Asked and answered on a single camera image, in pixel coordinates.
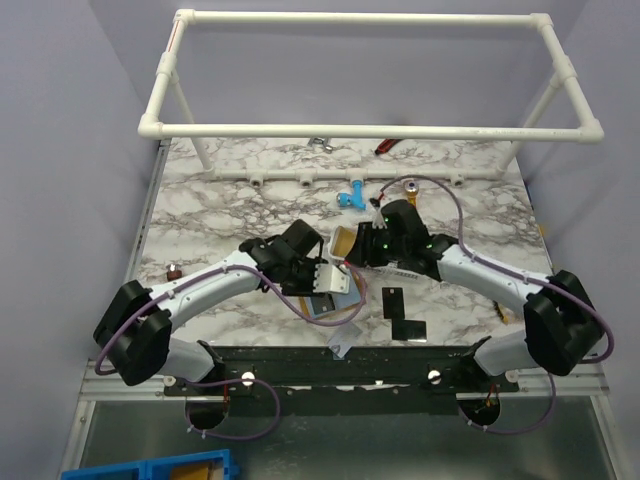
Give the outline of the white plastic basket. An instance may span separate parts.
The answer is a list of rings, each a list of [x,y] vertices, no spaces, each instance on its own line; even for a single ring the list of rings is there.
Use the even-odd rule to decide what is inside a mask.
[[[342,263],[346,259],[346,256],[351,251],[352,247],[355,245],[355,241],[355,230],[343,226],[335,227],[329,237],[327,247],[328,259],[334,264]],[[407,280],[419,279],[419,275],[417,273],[400,269],[394,263],[382,267],[365,267],[365,270],[376,272],[380,275],[394,276]]]

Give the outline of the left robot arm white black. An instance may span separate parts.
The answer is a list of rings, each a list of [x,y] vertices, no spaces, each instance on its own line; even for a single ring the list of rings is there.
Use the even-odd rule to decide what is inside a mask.
[[[145,287],[132,280],[122,285],[93,338],[101,351],[94,371],[117,374],[138,385],[169,367],[201,395],[214,393],[222,380],[213,351],[201,342],[174,338],[178,327],[233,297],[255,290],[272,291],[283,302],[314,295],[324,245],[321,235],[302,220],[282,234],[252,238],[224,259],[178,280]]]

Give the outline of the tan leather card holder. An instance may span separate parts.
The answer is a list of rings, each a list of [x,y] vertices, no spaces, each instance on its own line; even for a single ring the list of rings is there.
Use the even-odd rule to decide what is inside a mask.
[[[324,293],[322,296],[302,297],[299,298],[299,305],[301,311],[310,318],[325,320],[354,310],[360,301],[360,282],[352,277],[348,293]]]

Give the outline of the black credit card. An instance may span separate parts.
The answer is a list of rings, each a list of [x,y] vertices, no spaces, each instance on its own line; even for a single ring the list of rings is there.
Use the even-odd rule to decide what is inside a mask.
[[[427,325],[425,321],[392,319],[391,338],[394,341],[425,342]]]
[[[404,320],[404,295],[400,287],[382,288],[383,315],[388,320]]]
[[[310,313],[314,317],[325,316],[335,310],[333,297],[330,294],[311,297],[309,302]]]

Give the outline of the white credit card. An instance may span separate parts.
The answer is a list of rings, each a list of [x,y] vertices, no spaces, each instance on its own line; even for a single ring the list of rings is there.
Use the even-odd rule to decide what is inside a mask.
[[[336,329],[327,343],[333,358],[342,360],[349,350],[355,346],[363,331],[355,324],[344,324]]]

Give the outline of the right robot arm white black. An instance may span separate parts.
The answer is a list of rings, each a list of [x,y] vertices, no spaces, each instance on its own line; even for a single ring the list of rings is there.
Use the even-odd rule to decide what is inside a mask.
[[[471,348],[459,371],[462,384],[474,392],[509,370],[540,367],[566,376],[608,333],[574,274],[544,275],[482,257],[461,236],[430,233],[406,200],[391,201],[374,220],[359,223],[346,260],[357,267],[394,263],[472,290],[522,316],[522,330]]]

